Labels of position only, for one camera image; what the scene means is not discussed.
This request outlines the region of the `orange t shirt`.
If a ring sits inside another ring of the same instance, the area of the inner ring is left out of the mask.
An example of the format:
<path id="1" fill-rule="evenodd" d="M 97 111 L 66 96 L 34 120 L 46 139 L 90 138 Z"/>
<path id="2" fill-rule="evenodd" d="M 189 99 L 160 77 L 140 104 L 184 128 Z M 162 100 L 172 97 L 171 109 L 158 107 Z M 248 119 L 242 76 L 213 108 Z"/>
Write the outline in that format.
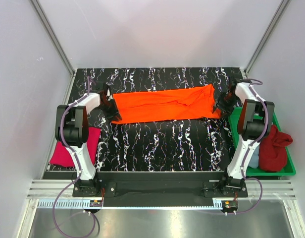
<path id="1" fill-rule="evenodd" d="M 185 119 L 219 119 L 212 114 L 214 87 L 115 94 L 121 121 L 114 124 Z"/>

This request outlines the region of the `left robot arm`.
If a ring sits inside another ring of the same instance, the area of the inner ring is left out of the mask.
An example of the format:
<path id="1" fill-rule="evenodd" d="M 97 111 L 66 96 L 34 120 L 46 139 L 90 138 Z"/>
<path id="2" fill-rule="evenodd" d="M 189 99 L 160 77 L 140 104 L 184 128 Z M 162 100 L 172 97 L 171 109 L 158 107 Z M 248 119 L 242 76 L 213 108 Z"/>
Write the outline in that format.
<path id="1" fill-rule="evenodd" d="M 101 191 L 100 179 L 87 148 L 88 115 L 94 109 L 102 110 L 108 121 L 122 120 L 111 88 L 104 83 L 99 91 L 88 89 L 87 93 L 73 103 L 59 105 L 55 121 L 55 138 L 69 153 L 77 171 L 75 189 L 86 192 L 89 196 L 96 196 Z"/>

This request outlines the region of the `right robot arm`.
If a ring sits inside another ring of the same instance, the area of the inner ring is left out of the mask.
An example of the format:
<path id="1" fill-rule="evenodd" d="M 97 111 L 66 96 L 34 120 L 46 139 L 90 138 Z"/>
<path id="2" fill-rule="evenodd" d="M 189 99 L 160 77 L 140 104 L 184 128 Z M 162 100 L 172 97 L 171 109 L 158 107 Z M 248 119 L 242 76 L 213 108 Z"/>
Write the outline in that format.
<path id="1" fill-rule="evenodd" d="M 271 131 L 275 105 L 264 100 L 254 89 L 255 85 L 262 85 L 262 82 L 230 79 L 228 91 L 220 94 L 212 109 L 213 112 L 220 112 L 223 118 L 232 114 L 237 100 L 243 105 L 237 124 L 238 144 L 216 188 L 223 196 L 228 197 L 245 189 L 246 171 L 252 155 Z"/>

